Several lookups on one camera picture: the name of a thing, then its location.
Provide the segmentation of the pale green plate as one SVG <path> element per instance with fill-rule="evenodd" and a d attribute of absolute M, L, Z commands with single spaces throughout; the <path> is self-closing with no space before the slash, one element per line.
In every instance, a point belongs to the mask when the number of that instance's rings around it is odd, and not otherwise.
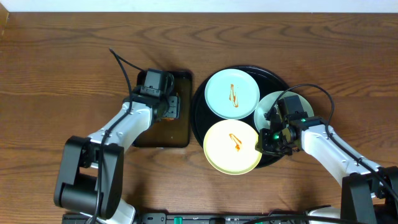
<path fill-rule="evenodd" d="M 261 129 L 266 128 L 270 129 L 271 122 L 266 120 L 265 114 L 270 110 L 273 102 L 277 99 L 277 97 L 282 93 L 282 91 L 275 91 L 272 92 L 265 97 L 263 97 L 254 111 L 254 124 L 256 126 L 257 131 L 259 132 Z M 283 94 L 282 98 L 286 98 L 288 96 L 297 95 L 302 103 L 303 109 L 307 112 L 309 117 L 314 116 L 313 109 L 310 103 L 301 95 L 298 95 L 294 92 L 288 91 L 287 93 Z"/>

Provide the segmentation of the yellow plate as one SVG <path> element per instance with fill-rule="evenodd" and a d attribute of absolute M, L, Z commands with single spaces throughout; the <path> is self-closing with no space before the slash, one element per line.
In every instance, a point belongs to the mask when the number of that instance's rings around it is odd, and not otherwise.
<path fill-rule="evenodd" d="M 228 175 L 253 170 L 262 154 L 256 150 L 258 133 L 243 121 L 226 119 L 215 123 L 205 134 L 203 150 L 208 162 Z"/>

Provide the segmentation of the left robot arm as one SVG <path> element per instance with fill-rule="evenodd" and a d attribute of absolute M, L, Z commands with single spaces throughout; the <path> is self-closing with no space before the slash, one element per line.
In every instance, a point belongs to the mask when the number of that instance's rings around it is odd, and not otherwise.
<path fill-rule="evenodd" d="M 136 210 L 121 198 L 124 154 L 154 122 L 178 118 L 179 112 L 179 96 L 135 94 L 98 131 L 86 138 L 71 136 L 64 145 L 55 205 L 86 215 L 90 223 L 132 223 Z"/>

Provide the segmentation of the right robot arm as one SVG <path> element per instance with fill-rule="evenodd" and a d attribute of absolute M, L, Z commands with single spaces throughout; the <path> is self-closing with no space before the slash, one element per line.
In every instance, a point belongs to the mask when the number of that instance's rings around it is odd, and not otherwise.
<path fill-rule="evenodd" d="M 258 150 L 267 156 L 314 157 L 340 184 L 341 207 L 306 212 L 306 223 L 397 223 L 397 168 L 382 167 L 342 140 L 326 120 L 301 106 L 260 107 L 254 112 Z"/>

